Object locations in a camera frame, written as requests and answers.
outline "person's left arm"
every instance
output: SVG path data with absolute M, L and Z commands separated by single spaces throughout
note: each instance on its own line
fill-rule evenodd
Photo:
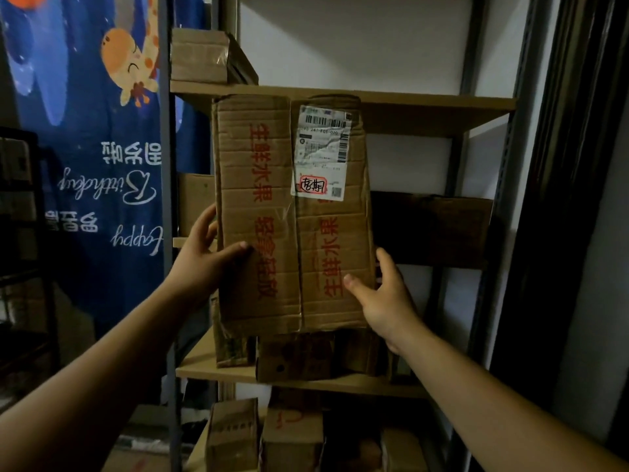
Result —
M 188 314 L 247 252 L 244 242 L 208 252 L 215 214 L 215 206 L 201 214 L 170 274 L 145 301 L 0 416 L 0 472 L 100 470 Z

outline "person's right arm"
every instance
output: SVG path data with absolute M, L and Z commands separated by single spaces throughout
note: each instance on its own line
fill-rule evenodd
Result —
M 389 348 L 411 366 L 487 472 L 627 472 L 629 464 L 566 427 L 432 333 L 418 318 L 391 257 L 379 248 L 382 286 L 350 275 L 345 287 Z

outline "person's left hand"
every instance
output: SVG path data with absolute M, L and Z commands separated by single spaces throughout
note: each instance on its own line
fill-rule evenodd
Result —
M 247 242 L 239 242 L 210 253 L 209 246 L 218 230 L 218 222 L 212 222 L 215 216 L 216 204 L 203 211 L 163 282 L 173 293 L 194 303 L 207 301 L 218 288 L 224 269 L 249 249 Z

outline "hand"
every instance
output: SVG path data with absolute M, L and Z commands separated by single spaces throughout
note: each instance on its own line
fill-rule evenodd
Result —
M 343 283 L 362 305 L 369 326 L 387 342 L 395 354 L 400 354 L 400 336 L 420 322 L 413 300 L 393 259 L 383 248 L 375 252 L 382 270 L 382 286 L 371 289 L 358 278 L 345 275 Z
M 215 216 L 216 204 L 210 205 L 199 216 L 163 282 L 164 286 L 194 303 L 207 301 L 218 288 L 226 267 L 249 249 L 247 242 L 240 242 L 210 253 L 209 246 L 218 230 L 218 222 L 211 222 Z

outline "orange balloon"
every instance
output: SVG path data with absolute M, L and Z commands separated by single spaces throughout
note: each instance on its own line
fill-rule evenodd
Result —
M 7 0 L 11 5 L 23 10 L 33 10 L 43 4 L 46 0 Z

